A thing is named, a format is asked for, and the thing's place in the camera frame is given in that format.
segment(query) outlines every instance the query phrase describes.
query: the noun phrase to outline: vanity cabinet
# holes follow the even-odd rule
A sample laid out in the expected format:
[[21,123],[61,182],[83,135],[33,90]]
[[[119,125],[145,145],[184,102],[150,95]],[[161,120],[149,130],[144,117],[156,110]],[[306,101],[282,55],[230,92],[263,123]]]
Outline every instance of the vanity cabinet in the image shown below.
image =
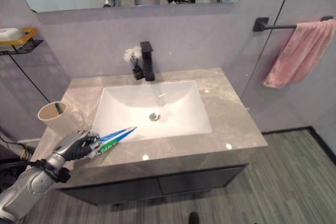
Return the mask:
[[196,170],[110,184],[65,188],[62,191],[95,205],[120,203],[224,187],[245,166]]

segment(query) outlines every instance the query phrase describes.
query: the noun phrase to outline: white flower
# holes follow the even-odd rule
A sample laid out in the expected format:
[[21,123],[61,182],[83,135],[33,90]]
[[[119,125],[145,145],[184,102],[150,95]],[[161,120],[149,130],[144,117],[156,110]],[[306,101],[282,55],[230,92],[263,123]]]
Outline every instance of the white flower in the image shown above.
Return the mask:
[[124,53],[124,61],[130,62],[133,56],[133,49],[127,49]]
[[136,59],[140,59],[142,57],[141,48],[140,47],[134,47],[133,48],[133,55]]

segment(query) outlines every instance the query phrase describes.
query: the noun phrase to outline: towel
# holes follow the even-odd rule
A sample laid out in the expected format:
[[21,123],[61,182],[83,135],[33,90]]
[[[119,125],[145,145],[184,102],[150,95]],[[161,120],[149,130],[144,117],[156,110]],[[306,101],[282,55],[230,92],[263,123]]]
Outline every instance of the towel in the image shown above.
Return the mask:
[[329,46],[336,31],[336,20],[299,23],[263,85],[279,89],[307,77]]

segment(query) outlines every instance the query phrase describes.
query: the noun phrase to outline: cup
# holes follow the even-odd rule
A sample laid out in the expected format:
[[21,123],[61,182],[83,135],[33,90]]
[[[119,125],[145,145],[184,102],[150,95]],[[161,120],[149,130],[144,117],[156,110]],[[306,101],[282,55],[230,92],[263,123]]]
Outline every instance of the cup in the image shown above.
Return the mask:
[[64,102],[51,102],[43,106],[37,117],[62,138],[86,127],[84,115]]

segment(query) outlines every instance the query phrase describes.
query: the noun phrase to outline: faucet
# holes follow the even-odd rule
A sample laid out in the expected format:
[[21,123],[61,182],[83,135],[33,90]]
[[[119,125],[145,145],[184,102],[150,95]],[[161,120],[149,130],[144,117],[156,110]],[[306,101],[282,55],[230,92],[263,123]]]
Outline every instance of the faucet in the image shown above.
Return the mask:
[[146,81],[154,81],[155,75],[153,72],[153,64],[152,64],[152,51],[153,48],[149,41],[144,41],[140,43],[141,53],[143,59],[143,74],[145,76]]

